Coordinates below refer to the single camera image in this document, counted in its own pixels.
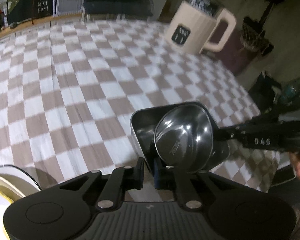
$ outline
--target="checkered tablecloth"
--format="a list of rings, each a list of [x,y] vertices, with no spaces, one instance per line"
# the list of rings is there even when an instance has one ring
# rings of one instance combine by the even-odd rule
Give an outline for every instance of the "checkered tablecloth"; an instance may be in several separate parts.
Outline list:
[[[162,38],[166,27],[73,23],[1,44],[0,164],[25,169],[45,188],[134,164],[129,121],[136,110],[199,100],[219,126],[258,114],[222,63],[171,49]],[[212,172],[267,191],[279,154],[229,143],[231,157]],[[143,193],[131,197],[149,196],[165,198],[147,174]]]

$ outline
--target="wooden shelf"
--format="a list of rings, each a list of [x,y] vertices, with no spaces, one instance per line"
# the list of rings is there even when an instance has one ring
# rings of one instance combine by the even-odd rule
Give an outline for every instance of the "wooden shelf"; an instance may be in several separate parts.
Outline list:
[[[33,26],[36,26],[36,25],[39,25],[39,24],[43,24],[43,23],[46,23],[46,22],[56,21],[56,20],[65,19],[65,18],[81,17],[81,15],[82,15],[81,13],[77,13],[77,14],[68,14],[68,15],[62,15],[62,16],[57,16],[57,17],[53,17],[53,16],[44,17],[44,18],[33,20],[33,22],[34,22],[33,25],[32,25],[32,21],[27,21],[25,23],[19,24],[14,29],[10,29],[9,27],[6,28],[2,32],[0,32],[0,38],[2,38],[4,36],[7,36],[11,33],[14,33],[16,31],[21,31],[23,29],[30,28],[30,27],[33,27]]]

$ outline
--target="silver screw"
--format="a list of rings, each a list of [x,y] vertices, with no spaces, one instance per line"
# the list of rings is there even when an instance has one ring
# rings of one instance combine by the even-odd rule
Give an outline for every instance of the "silver screw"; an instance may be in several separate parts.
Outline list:
[[[187,208],[190,209],[196,209],[196,208],[200,208],[202,206],[201,202],[196,201],[196,200],[190,200],[186,203]]]
[[[113,206],[113,202],[111,200],[101,200],[98,202],[98,207],[100,208],[109,208]]]

